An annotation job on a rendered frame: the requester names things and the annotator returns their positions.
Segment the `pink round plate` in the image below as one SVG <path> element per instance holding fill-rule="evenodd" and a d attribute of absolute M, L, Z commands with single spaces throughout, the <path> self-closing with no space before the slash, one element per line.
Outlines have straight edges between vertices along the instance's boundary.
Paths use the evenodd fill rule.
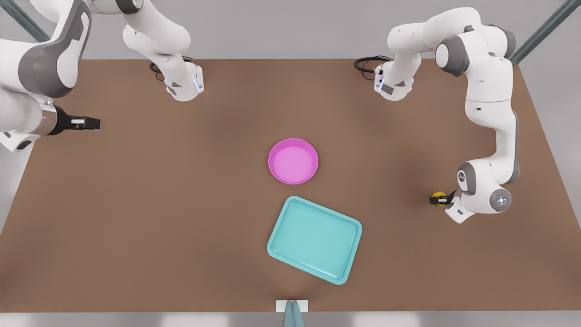
<path fill-rule="evenodd" d="M 268 154 L 268 168 L 277 180 L 285 184 L 301 184 L 317 172 L 318 153 L 311 143 L 289 138 L 279 141 Z"/>

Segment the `silver frame post with foot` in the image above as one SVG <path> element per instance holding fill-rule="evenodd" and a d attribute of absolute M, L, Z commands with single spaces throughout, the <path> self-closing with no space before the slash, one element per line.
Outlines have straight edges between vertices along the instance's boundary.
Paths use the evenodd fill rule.
<path fill-rule="evenodd" d="M 276 312 L 284 313 L 282 327 L 305 327 L 302 314 L 308 311 L 307 300 L 276 300 Z"/>

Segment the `teal rectangular tray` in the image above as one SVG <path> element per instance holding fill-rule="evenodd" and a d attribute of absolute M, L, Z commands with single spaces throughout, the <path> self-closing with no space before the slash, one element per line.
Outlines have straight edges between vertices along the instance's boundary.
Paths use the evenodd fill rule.
<path fill-rule="evenodd" d="M 332 284 L 344 284 L 362 225 L 354 218 L 295 195 L 286 199 L 267 243 L 270 257 Z"/>

